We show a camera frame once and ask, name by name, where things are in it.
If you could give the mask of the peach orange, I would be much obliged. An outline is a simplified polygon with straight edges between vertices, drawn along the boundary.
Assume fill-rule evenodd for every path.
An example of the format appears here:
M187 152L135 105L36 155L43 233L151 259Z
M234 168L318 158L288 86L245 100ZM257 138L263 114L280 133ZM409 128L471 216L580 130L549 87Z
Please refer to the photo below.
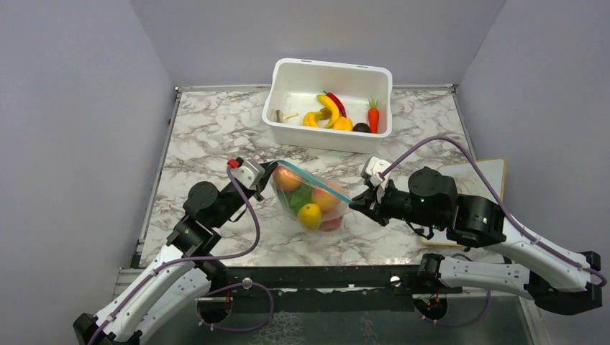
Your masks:
M341 200L323 188L315 188L311 192L311 202L316 204L322 213L330 213L338 207Z

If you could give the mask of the green lettuce head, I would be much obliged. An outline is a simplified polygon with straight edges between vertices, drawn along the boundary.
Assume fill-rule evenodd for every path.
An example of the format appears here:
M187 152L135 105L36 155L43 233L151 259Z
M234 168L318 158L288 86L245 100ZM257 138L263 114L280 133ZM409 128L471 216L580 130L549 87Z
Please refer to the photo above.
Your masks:
M311 192L313 189L313 186L302 183L297 189L286 194L288 206L294 215L297 215L303 206L311 203Z

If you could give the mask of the clear zip top bag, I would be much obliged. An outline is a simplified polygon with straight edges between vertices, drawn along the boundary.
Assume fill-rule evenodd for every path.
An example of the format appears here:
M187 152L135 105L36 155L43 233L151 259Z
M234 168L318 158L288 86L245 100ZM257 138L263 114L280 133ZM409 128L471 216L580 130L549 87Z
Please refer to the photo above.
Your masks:
M306 231L335 231L348 212L350 198L340 184L290 162L276 162L271 185L287 217Z

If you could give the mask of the yellow squash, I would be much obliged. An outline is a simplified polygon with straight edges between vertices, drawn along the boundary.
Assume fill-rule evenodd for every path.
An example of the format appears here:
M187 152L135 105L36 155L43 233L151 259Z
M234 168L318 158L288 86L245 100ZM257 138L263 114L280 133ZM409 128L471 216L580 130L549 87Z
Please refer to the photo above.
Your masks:
M322 223L322 210L315 203L307 203L299 209L297 218L304 228L317 230Z

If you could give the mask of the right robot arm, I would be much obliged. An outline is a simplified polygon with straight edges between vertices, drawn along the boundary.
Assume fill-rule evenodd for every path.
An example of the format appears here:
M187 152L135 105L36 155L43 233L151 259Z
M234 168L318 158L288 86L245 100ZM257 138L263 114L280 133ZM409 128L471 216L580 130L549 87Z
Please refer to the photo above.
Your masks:
M354 197L352 210L385 226L404 221L419 235L433 229L457 244L482 248L509 258L509 263L468 262L441 254L426 254L415 273L416 286L431 293L437 288L473 287L501 291L532 300L551 313L572 316L600 308L602 290L592 281L601 268L595 252L572 252L546 244L518 230L500 206L477 195L457 191L455 181L429 167L413 173L408 188L399 190L379 167L361 173L366 190Z

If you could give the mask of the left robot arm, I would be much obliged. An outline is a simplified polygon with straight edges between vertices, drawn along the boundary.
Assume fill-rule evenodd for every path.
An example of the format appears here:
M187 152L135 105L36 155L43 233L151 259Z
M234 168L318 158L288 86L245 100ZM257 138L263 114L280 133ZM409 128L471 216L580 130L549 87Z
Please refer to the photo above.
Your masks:
M200 295L218 297L250 279L231 282L223 261L245 256L260 241L256 217L255 240L246 250L213 256L221 239L217 230L242 216L241 207L252 211L250 198L262 200L277 162L230 160L230 182L223 189L208 181L191 187L183 204L184 215L174 226L153 262L110 304L95 314L83 313L73 329L80 344L142 344L188 300Z

